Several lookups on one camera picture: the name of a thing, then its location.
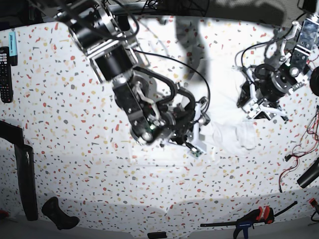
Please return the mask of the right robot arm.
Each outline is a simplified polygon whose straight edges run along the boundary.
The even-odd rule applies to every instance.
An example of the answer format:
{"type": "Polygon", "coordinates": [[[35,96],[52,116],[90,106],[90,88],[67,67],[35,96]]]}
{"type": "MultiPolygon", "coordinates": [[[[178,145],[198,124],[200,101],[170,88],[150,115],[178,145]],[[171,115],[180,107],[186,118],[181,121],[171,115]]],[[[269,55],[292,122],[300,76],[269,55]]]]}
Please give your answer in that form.
{"type": "Polygon", "coordinates": [[[139,66],[136,33],[121,29],[110,10],[97,0],[58,0],[56,20],[65,23],[100,82],[112,83],[117,105],[126,113],[131,135],[140,145],[160,141],[185,146],[200,157],[207,146],[200,128],[210,121],[209,97],[196,100],[179,83],[139,66]]]}

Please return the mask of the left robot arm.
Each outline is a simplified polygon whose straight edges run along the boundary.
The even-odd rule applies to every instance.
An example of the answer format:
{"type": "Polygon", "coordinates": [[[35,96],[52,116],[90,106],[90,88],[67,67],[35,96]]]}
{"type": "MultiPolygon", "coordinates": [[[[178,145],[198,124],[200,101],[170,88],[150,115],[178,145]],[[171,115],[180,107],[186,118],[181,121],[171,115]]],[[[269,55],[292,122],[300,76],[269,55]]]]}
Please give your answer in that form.
{"type": "Polygon", "coordinates": [[[280,116],[288,121],[279,100],[305,83],[310,84],[315,95],[319,94],[319,69],[309,67],[311,51],[319,45],[319,2],[306,0],[300,9],[306,18],[303,23],[294,20],[290,30],[278,38],[281,45],[276,63],[242,66],[240,69],[246,81],[241,86],[237,107],[249,120],[271,120],[280,116]]]}

